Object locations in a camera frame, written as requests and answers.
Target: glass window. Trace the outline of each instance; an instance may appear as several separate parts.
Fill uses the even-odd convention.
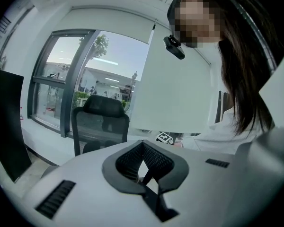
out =
[[[54,126],[60,127],[60,112],[63,89],[49,85],[37,86],[36,116]]]
[[[40,76],[65,80],[82,37],[60,37],[49,54]]]
[[[121,101],[130,117],[148,48],[141,41],[101,31],[82,66],[71,110],[96,94]]]

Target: ceiling light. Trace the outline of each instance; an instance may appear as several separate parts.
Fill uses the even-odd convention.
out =
[[[111,80],[111,81],[116,81],[116,82],[119,82],[119,81],[117,81],[117,80],[114,80],[114,79],[111,79],[111,78],[105,78],[105,79],[107,79],[107,80]]]
[[[107,61],[107,60],[100,59],[100,58],[96,58],[96,57],[94,57],[93,59],[94,59],[94,60],[97,60],[97,61],[102,61],[102,62],[110,63],[110,64],[113,64],[113,65],[118,65],[118,63],[113,62],[113,61]]]

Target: black camera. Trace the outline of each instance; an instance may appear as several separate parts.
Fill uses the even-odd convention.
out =
[[[181,48],[181,43],[173,36],[170,35],[169,37],[165,37],[163,39],[166,49],[175,55],[180,60],[185,58],[185,54],[183,52],[183,49]]]

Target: white shirt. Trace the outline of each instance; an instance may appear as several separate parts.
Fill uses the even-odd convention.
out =
[[[198,136],[187,136],[182,140],[182,146],[200,151],[235,154],[239,145],[251,142],[263,133],[259,121],[255,121],[252,131],[251,124],[239,135],[235,134],[233,108],[224,112],[223,120],[211,125],[208,130]]]

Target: vent grille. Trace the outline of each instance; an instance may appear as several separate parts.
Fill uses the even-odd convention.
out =
[[[36,208],[36,210],[44,216],[52,219],[64,200],[70,194],[75,183],[71,181],[62,181],[55,190]]]
[[[215,165],[215,166],[219,166],[219,167],[223,167],[223,168],[227,168],[228,165],[230,164],[229,162],[218,161],[218,160],[215,160],[215,159],[208,159],[208,160],[206,160],[206,163],[212,164],[212,165]]]

